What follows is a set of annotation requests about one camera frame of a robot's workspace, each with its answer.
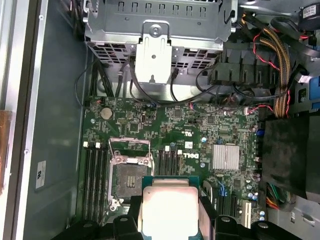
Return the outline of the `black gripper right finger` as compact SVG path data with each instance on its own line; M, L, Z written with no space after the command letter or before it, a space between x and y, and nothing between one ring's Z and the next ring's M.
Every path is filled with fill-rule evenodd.
M199 197L199 230L204 240L287 240L288 231L267 221L250 228L235 219L219 215L206 196Z

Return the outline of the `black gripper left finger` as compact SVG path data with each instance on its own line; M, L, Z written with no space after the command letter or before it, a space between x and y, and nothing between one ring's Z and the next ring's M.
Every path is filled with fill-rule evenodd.
M91 220L79 221L57 236L54 240L142 240L138 231L138 216L143 197L132 196L127 214L116 217L111 223L100 226Z

